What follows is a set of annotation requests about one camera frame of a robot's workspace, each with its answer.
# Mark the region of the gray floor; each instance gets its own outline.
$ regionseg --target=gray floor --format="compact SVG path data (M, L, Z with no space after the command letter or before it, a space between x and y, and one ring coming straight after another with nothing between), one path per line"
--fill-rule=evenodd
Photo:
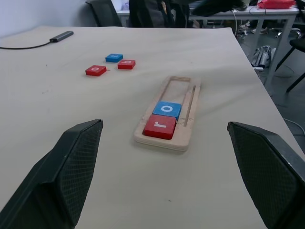
M252 40L254 38L253 34L249 34L243 41L240 41L240 45L248 56L249 47L251 47ZM275 33L270 32L268 35L261 35L259 40L259 47L263 45L270 45L276 47L278 39L275 39ZM286 47L280 53L284 56L288 50L291 48L287 42ZM298 123L305 129L305 79L299 83L290 93L285 93L286 89L302 74L305 72L305 62L304 66L296 66L295 64L289 64L292 62L287 59L276 72L275 77L272 82L272 90L270 92L271 98L275 103L277 109L283 118L289 119L293 122ZM264 73L260 74L259 77L262 82L265 80ZM295 139L300 145L303 152L305 152L305 135L302 130L295 124L286 121L289 129L293 133Z

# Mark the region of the beige table surface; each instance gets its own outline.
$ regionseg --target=beige table surface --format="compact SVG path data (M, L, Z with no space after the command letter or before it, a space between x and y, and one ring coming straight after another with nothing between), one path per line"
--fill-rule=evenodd
M0 50L0 208L63 131L101 118L95 173L78 229L265 229L235 159L229 121L278 133L300 147L230 29L40 27ZM137 61L132 71L104 63L110 53ZM101 77L86 77L91 65ZM134 143L133 132L167 76L200 78L189 150Z

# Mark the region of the desk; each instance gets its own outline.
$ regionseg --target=desk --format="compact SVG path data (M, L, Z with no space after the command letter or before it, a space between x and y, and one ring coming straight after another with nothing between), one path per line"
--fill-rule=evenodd
M0 51L0 208L63 131L104 121L95 172L77 229L265 229L243 184L229 121L278 133L304 154L231 29L41 27ZM132 71L104 63L135 59ZM85 76L94 64L110 70ZM167 76L202 81L189 150L138 144L132 135Z
M281 57L278 55L285 43L287 42L288 35L292 28L292 25L295 21L295 17L298 14L297 8L289 8L286 10L263 10L257 7L250 6L245 11L237 11L234 10L236 18L238 20L259 20L256 31L260 31L263 25L264 20L286 20L283 33L280 37L279 43L277 45L273 61L269 67L269 74L267 80L265 82L265 87L270 89L272 78L274 76L276 66L280 62ZM118 16L120 17L123 26L127 26L126 21L129 18L129 10L122 10L117 12ZM210 17L200 17L195 15L190 15L190 20L235 20L234 15L231 11L228 12L220 12L218 14L212 15ZM259 33L255 34L253 46L250 49L249 53L249 60L252 60L253 54L257 48L258 39L260 37Z

